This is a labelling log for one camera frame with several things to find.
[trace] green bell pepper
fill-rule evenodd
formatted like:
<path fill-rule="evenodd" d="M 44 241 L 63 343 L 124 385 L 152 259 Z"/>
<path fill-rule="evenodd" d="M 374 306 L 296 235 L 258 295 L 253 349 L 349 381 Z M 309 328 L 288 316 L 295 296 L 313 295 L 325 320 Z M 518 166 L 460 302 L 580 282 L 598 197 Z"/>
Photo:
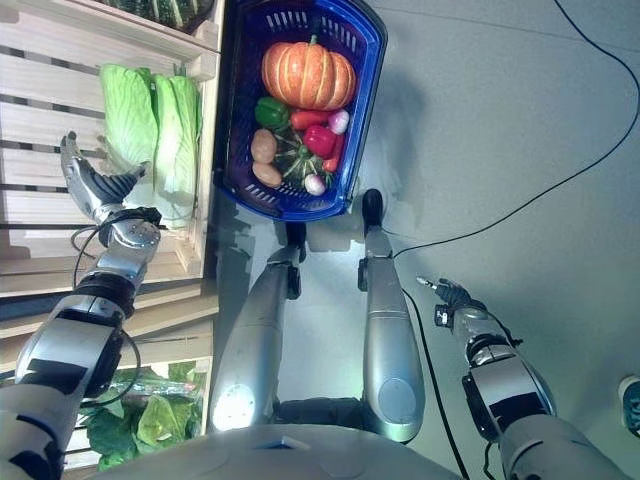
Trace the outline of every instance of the green bell pepper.
<path fill-rule="evenodd" d="M 265 128 L 280 129 L 289 124 L 289 109 L 272 97 L 262 97 L 255 108 L 257 122 Z"/>

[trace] blue plastic basket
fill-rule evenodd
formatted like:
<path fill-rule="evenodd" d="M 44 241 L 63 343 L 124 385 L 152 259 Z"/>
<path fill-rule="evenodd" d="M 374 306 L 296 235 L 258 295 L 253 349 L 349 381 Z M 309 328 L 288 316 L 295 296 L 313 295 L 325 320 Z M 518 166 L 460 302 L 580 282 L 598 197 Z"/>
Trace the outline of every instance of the blue plastic basket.
<path fill-rule="evenodd" d="M 284 183 L 262 185 L 251 171 L 249 147 L 260 128 L 254 108 L 268 95 L 260 75 L 262 56 L 276 42 L 309 41 L 344 55 L 357 76 L 351 123 L 339 170 L 320 197 Z M 387 45 L 382 20 L 360 0 L 231 0 L 227 3 L 216 129 L 216 184 L 237 203 L 283 221 L 309 222 L 347 208 Z"/>

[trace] black wire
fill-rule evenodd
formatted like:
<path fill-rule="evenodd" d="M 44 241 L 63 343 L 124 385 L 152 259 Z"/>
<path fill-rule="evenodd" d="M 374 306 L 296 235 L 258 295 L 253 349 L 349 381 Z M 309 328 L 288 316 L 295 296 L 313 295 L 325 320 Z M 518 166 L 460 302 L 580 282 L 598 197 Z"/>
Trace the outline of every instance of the black wire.
<path fill-rule="evenodd" d="M 87 248 L 87 245 L 89 245 L 89 242 L 93 239 L 93 237 L 95 237 L 100 230 L 102 230 L 102 228 L 107 225 L 107 222 L 103 223 L 102 225 L 100 225 L 99 227 L 95 228 L 90 234 L 89 236 L 85 239 L 84 243 L 82 244 L 82 247 L 80 247 L 78 256 L 76 257 L 76 263 L 73 266 L 73 272 L 71 272 L 71 286 L 75 289 L 76 286 L 78 285 L 77 283 L 77 277 L 78 277 L 78 268 L 80 267 L 80 260 L 82 259 L 82 256 L 85 255 L 84 251 Z"/>
<path fill-rule="evenodd" d="M 604 48 L 602 48 L 600 45 L 598 45 L 597 43 L 595 43 L 593 40 L 591 40 L 589 37 L 587 37 L 584 32 L 580 29 L 580 27 L 578 27 L 575 22 L 571 19 L 571 17 L 569 17 L 569 15 L 567 14 L 567 12 L 565 11 L 565 9 L 562 7 L 562 5 L 560 5 L 560 2 L 558 0 L 553 0 L 554 3 L 556 4 L 556 6 L 560 9 L 560 12 L 562 13 L 562 15 L 564 15 L 564 17 L 567 19 L 567 21 L 569 22 L 569 24 L 571 24 L 571 26 L 574 28 L 574 30 L 576 32 L 578 32 L 578 34 L 589 44 L 591 45 L 593 48 L 595 48 L 596 50 L 598 50 L 599 52 L 603 53 L 604 55 L 606 55 L 609 58 L 612 58 L 613 60 L 615 60 L 616 62 L 618 62 L 626 71 L 627 73 L 631 76 L 631 79 L 633 80 L 633 83 L 636 87 L 636 94 L 637 94 L 637 98 L 636 98 L 636 111 L 633 115 L 633 120 L 631 120 L 631 123 L 629 124 L 629 127 L 627 128 L 627 130 L 625 131 L 624 135 L 622 135 L 622 137 L 620 138 L 620 140 L 618 140 L 615 145 L 613 147 L 611 147 L 604 155 L 602 155 L 600 158 L 598 158 L 597 160 L 595 160 L 594 162 L 590 163 L 589 165 L 587 165 L 586 167 L 578 170 L 576 173 L 574 173 L 573 175 L 570 175 L 568 177 L 566 177 L 564 180 L 560 180 L 557 183 L 554 183 L 553 185 L 551 185 L 550 187 L 548 187 L 547 189 L 543 190 L 542 192 L 540 192 L 539 194 L 537 194 L 535 197 L 531 198 L 530 200 L 528 200 L 527 202 L 523 203 L 522 205 L 520 205 L 518 208 L 512 210 L 511 212 L 507 213 L 506 215 L 500 217 L 498 220 L 490 223 L 489 225 L 479 228 L 478 230 L 474 230 L 472 232 L 469 233 L 465 233 L 462 235 L 458 235 L 457 237 L 452 237 L 452 238 L 448 238 L 446 240 L 439 240 L 436 242 L 431 242 L 431 243 L 425 243 L 422 245 L 415 245 L 413 247 L 407 247 L 404 248 L 402 250 L 400 250 L 398 253 L 396 253 L 393 258 L 397 258 L 400 255 L 402 255 L 405 252 L 410 252 L 411 250 L 417 250 L 420 248 L 427 248 L 427 247 L 434 247 L 436 245 L 442 245 L 445 243 L 451 243 L 451 242 L 455 242 L 457 240 L 462 240 L 464 238 L 469 238 L 469 237 L 473 237 L 475 235 L 478 235 L 480 233 L 486 232 L 487 230 L 489 230 L 490 228 L 495 227 L 496 225 L 499 225 L 500 223 L 504 222 L 505 220 L 511 218 L 512 216 L 514 216 L 516 213 L 520 212 L 521 210 L 525 209 L 526 207 L 528 207 L 529 205 L 531 205 L 533 202 L 535 202 L 536 200 L 542 198 L 543 196 L 545 196 L 547 193 L 551 192 L 552 190 L 555 190 L 556 188 L 564 185 L 567 182 L 570 182 L 571 180 L 573 180 L 574 178 L 578 177 L 579 175 L 582 175 L 583 173 L 585 173 L 588 170 L 591 170 L 593 167 L 595 167 L 596 165 L 598 165 L 600 162 L 604 161 L 606 158 L 608 158 L 614 151 L 616 151 L 618 149 L 618 147 L 620 147 L 620 145 L 622 145 L 622 143 L 629 137 L 629 134 L 631 133 L 631 131 L 633 130 L 633 127 L 635 127 L 636 122 L 638 121 L 638 115 L 640 115 L 640 84 L 638 83 L 638 78 L 636 77 L 635 73 L 633 73 L 633 70 L 631 70 L 631 68 L 623 61 L 621 60 L 619 57 L 617 57 L 616 55 L 614 55 L 613 53 L 605 50 Z"/>
<path fill-rule="evenodd" d="M 131 383 L 129 383 L 129 385 L 127 385 L 127 388 L 125 388 L 117 396 L 110 398 L 109 400 L 105 400 L 104 402 L 95 402 L 93 400 L 88 402 L 82 402 L 80 404 L 80 408 L 104 407 L 111 403 L 117 402 L 118 400 L 123 398 L 127 393 L 129 393 L 129 391 L 133 388 L 135 383 L 138 381 L 138 377 L 140 376 L 140 367 L 142 366 L 142 359 L 140 358 L 140 350 L 138 350 L 138 346 L 136 345 L 136 342 L 134 342 L 133 338 L 131 338 L 131 336 L 129 336 L 127 332 L 122 330 L 122 335 L 127 339 L 129 344 L 131 345 L 131 348 L 133 349 L 134 355 L 136 356 L 136 371 L 133 374 Z"/>
<path fill-rule="evenodd" d="M 413 310 L 416 312 L 416 318 L 418 320 L 418 326 L 420 327 L 420 337 L 422 339 L 422 348 L 424 350 L 424 356 L 427 359 L 427 366 L 429 367 L 429 376 L 431 377 L 431 383 L 433 384 L 433 393 L 436 396 L 436 403 L 438 404 L 438 410 L 440 411 L 440 417 L 442 418 L 442 425 L 444 426 L 444 431 L 447 434 L 447 439 L 449 440 L 449 445 L 451 446 L 451 451 L 453 452 L 453 456 L 456 459 L 456 463 L 458 464 L 458 469 L 460 470 L 460 475 L 465 480 L 469 479 L 469 473 L 464 466 L 464 462 L 462 461 L 462 457 L 460 456 L 460 451 L 458 450 L 458 446 L 456 445 L 456 441 L 453 438 L 453 433 L 451 433 L 451 427 L 449 426 L 449 420 L 447 420 L 447 414 L 444 411 L 444 405 L 442 404 L 442 397 L 440 396 L 440 388 L 438 387 L 438 380 L 436 379 L 436 372 L 433 368 L 433 362 L 431 361 L 431 355 L 429 354 L 429 348 L 427 347 L 427 338 L 424 334 L 424 326 L 422 325 L 422 317 L 420 316 L 420 311 L 418 310 L 418 306 L 416 305 L 413 297 L 407 292 L 404 288 L 402 289 L 404 294 L 411 301 L 411 305 L 413 305 Z"/>
<path fill-rule="evenodd" d="M 505 327 L 504 324 L 500 321 L 500 319 L 496 317 L 493 313 L 487 310 L 487 315 L 493 318 L 497 322 L 497 324 L 500 325 L 500 328 L 502 328 L 502 331 L 504 332 L 505 336 L 507 337 L 507 340 L 509 341 L 512 347 L 517 347 L 518 345 L 522 345 L 524 343 L 524 340 L 522 340 L 521 338 L 513 338 L 513 336 L 511 335 L 511 330 Z"/>
<path fill-rule="evenodd" d="M 92 260 L 95 260 L 96 257 L 94 257 L 93 255 L 83 252 L 80 247 L 78 247 L 78 244 L 76 243 L 76 238 L 78 238 L 78 235 L 83 234 L 84 232 L 88 232 L 91 230 L 95 230 L 97 227 L 95 225 L 89 225 L 88 227 L 84 227 L 81 228 L 80 230 L 76 230 L 75 232 L 73 232 L 73 234 L 71 235 L 71 238 L 69 239 L 69 241 L 71 242 L 71 246 L 73 247 L 73 249 L 80 253 L 80 254 L 84 254 L 86 257 L 91 258 Z"/>
<path fill-rule="evenodd" d="M 492 446 L 493 443 L 487 442 L 487 446 L 484 449 L 484 465 L 482 466 L 482 471 L 489 480 L 496 480 L 496 477 L 491 475 L 491 472 L 489 471 L 489 451 L 491 450 Z"/>

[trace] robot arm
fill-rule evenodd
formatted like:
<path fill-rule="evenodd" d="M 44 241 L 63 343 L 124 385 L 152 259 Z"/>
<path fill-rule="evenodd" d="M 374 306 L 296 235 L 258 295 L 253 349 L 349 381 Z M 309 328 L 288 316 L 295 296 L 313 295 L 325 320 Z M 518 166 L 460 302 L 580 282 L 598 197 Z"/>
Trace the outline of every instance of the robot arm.
<path fill-rule="evenodd" d="M 435 323 L 451 329 L 469 374 L 462 385 L 476 428 L 499 443 L 505 478 L 628 477 L 571 424 L 556 417 L 551 391 L 516 349 L 518 341 L 459 285 L 418 277 L 442 300 Z"/>
<path fill-rule="evenodd" d="M 0 477 L 59 478 L 63 452 L 84 398 L 109 386 L 120 359 L 122 325 L 160 240 L 155 209 L 122 205 L 144 169 L 96 173 L 71 132 L 61 144 L 69 193 L 98 225 L 107 250 L 23 348 L 16 384 L 0 390 Z"/>

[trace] orange pumpkin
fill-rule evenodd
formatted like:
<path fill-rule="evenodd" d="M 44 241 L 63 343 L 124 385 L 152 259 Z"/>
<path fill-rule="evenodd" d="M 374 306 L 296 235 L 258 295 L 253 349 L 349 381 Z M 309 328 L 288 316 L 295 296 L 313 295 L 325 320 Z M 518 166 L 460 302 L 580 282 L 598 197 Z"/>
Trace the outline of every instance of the orange pumpkin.
<path fill-rule="evenodd" d="M 353 98 L 349 61 L 315 42 L 276 43 L 262 57 L 262 81 L 272 97 L 306 110 L 337 110 Z"/>

